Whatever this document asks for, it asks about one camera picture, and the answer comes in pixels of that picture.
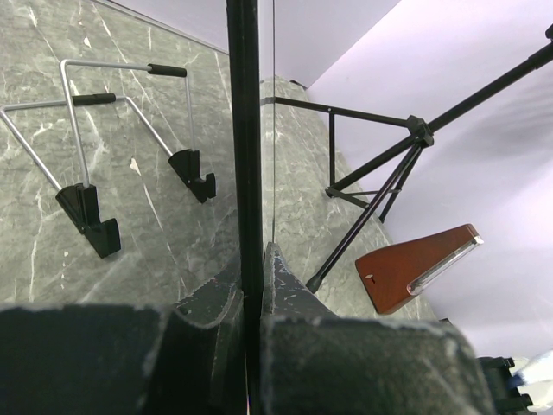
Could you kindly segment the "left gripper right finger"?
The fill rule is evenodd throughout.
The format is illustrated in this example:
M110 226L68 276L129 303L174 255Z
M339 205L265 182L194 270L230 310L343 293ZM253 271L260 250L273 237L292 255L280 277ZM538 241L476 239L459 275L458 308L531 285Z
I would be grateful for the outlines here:
M266 414L492 414L467 340L452 325L336 316L289 270L264 259L261 402Z

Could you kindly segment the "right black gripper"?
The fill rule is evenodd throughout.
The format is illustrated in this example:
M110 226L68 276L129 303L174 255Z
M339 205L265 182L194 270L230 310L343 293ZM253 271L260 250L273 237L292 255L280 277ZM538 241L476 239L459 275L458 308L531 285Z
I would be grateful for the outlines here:
M478 361L486 378L496 413L505 415L535 414L528 393L511 387L511 369L515 367L512 357L479 357Z

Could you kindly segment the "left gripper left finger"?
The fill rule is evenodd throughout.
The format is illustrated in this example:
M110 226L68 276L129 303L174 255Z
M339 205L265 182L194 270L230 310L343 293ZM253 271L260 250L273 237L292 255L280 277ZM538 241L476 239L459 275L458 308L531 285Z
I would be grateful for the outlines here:
M240 260L174 304L4 305L4 414L243 414Z

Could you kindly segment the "white marker pen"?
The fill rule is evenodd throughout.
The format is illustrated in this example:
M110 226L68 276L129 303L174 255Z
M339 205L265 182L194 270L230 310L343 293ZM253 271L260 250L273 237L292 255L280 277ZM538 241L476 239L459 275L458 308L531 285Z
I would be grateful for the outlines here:
M509 380L509 387L516 388L547 381L552 381L551 350L530 359L517 370Z

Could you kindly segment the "white whiteboard black frame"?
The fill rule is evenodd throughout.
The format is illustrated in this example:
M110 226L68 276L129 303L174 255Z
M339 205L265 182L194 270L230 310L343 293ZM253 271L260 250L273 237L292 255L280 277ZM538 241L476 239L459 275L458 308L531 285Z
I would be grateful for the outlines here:
M251 414L264 414L264 242L259 2L226 3L246 382Z

